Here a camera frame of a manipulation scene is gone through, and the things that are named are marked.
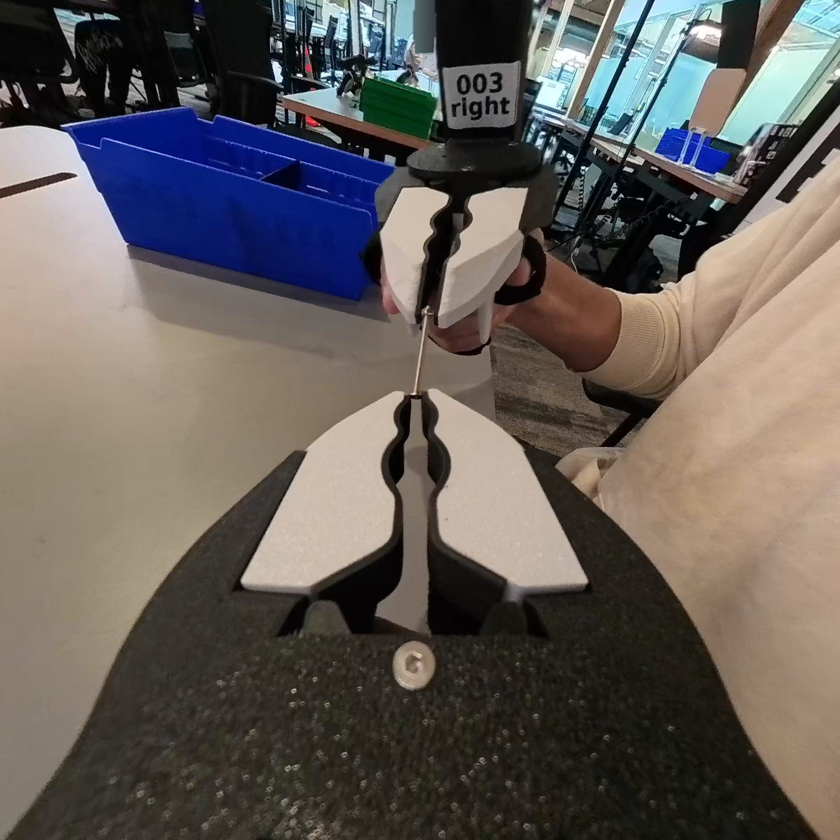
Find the person's right hand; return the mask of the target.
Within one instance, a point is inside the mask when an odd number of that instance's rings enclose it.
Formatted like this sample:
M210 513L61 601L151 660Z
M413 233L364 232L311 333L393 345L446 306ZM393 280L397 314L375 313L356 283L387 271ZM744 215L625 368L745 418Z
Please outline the person's right hand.
M509 277L505 288L523 286L529 278L530 264L520 260L519 266ZM384 310L393 316L401 314L394 300L392 289L381 264L381 301ZM494 305L491 331L503 324L524 333L535 343L561 359L577 371L590 371L609 357L621 331L621 306L618 305L618 333L616 333L613 304L606 295L606 321L602 322L600 309L604 302L601 291L592 283L560 263L547 259L547 274L537 297L514 306ZM430 327L428 338L442 350L451 354L477 354L489 339L482 339L477 316L468 316L455 326L442 329Z

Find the black device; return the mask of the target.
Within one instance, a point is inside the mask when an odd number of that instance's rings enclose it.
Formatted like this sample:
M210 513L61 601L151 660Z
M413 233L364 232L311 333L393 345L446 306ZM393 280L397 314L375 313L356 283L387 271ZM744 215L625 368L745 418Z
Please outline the black device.
M339 66L343 71L343 76L336 89L337 97L359 100L369 70L377 68L379 64L380 61L375 56L355 55L342 59Z

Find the black light stand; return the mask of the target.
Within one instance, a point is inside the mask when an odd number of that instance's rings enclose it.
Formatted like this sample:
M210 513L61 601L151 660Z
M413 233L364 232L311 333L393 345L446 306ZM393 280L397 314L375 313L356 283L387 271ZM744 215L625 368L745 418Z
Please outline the black light stand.
M654 2L646 16L632 53L628 59L621 82L626 96L620 109L621 117L629 120L620 136L626 147L640 138L652 135L654 129L650 113L660 86L665 84L665 73L677 58L684 42L689 23L696 15L696 2Z

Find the person's right forearm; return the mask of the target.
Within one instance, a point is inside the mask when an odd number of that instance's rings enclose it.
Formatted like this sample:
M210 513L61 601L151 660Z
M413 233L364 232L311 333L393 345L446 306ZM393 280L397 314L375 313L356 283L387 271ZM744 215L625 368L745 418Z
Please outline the person's right forearm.
M658 293L615 292L612 353L583 376L663 400L679 385L712 398L769 397L838 412L839 163L789 204L714 246Z

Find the black office chair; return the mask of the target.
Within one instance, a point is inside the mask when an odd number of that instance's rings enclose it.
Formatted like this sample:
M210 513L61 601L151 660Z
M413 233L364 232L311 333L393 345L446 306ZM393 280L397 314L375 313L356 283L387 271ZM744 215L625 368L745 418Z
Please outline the black office chair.
M277 80L270 54L274 17L270 2L202 1L217 90L214 115L273 130Z

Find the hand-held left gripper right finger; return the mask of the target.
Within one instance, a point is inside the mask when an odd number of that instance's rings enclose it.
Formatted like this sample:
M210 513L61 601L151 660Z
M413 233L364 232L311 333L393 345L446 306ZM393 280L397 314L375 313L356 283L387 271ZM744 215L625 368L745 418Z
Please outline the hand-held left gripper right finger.
M456 602L582 592L587 576L519 442L453 397L425 394L430 578Z

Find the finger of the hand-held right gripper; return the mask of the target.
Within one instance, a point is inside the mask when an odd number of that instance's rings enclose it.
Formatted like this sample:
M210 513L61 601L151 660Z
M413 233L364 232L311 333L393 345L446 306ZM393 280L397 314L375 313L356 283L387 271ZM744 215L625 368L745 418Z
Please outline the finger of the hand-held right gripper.
M527 195L527 189L494 189L466 200L464 226L444 263L438 327L449 329L476 314L479 328L490 328L495 296L522 257Z
M457 234L454 197L432 186L380 187L381 262L392 300L418 326L426 308L440 327L452 326L445 272Z

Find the green stacked plastic bins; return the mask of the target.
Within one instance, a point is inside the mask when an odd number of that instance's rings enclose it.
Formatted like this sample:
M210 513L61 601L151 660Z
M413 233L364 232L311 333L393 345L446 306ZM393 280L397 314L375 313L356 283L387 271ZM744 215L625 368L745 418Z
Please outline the green stacked plastic bins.
M431 92L382 77L364 79L359 110L367 123L428 140L438 110Z

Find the person's torso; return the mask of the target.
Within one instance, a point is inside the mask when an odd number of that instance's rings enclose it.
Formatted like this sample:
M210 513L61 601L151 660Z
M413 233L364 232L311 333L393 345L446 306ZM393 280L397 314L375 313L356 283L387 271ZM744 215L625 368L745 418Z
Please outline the person's torso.
M591 491L677 595L738 718L838 838L838 368L704 364Z

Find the black white marker board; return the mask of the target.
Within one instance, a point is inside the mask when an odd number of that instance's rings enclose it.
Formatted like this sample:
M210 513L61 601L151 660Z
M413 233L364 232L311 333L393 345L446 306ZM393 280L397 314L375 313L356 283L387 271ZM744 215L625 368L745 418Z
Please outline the black white marker board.
M814 137L786 167L773 188L773 199L790 203L823 170L839 157L839 123L821 140Z

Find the blue plastic bin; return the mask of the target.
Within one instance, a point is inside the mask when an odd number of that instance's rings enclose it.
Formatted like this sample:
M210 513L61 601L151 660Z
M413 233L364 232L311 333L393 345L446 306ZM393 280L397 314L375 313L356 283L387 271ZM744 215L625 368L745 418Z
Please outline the blue plastic bin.
M127 245L348 301L371 284L390 164L187 107L64 131Z
M654 152L699 172L715 175L723 172L732 159L732 152L728 148L718 148L717 142L717 139L701 132L669 128L659 139Z

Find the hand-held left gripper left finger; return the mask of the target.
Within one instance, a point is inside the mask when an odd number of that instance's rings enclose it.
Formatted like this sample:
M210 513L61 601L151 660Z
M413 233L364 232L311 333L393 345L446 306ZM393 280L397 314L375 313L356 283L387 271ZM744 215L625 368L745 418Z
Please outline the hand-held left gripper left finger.
M240 579L252 592L391 592L403 572L403 446L412 398L392 392L324 432Z

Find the cardboard panel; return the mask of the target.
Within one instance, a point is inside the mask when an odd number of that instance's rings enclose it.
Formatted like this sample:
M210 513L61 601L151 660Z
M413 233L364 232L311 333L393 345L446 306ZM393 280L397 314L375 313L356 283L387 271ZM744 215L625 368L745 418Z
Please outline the cardboard panel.
M688 130L716 139L745 85L745 68L716 68L705 79Z

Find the wooden desk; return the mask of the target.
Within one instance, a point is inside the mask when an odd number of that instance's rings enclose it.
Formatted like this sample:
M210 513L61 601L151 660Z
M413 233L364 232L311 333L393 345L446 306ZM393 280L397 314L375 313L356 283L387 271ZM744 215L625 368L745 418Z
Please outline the wooden desk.
M294 114L296 124L302 128L307 127L307 118L310 118L338 137L343 149L373 161L404 165L414 151L436 144L434 140L420 139L365 121L362 111L355 108L349 98L338 97L333 88L284 94L280 97L280 105Z

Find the thin metal nail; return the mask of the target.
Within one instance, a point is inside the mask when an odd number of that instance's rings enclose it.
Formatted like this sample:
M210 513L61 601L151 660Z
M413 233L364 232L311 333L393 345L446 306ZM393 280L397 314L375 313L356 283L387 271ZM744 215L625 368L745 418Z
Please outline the thin metal nail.
M431 322L434 320L434 313L430 306L426 306L422 310L422 317L420 323L418 354L416 358L416 368L413 378L413 388L410 393L422 392L422 380L424 372L424 361L426 355L427 338Z

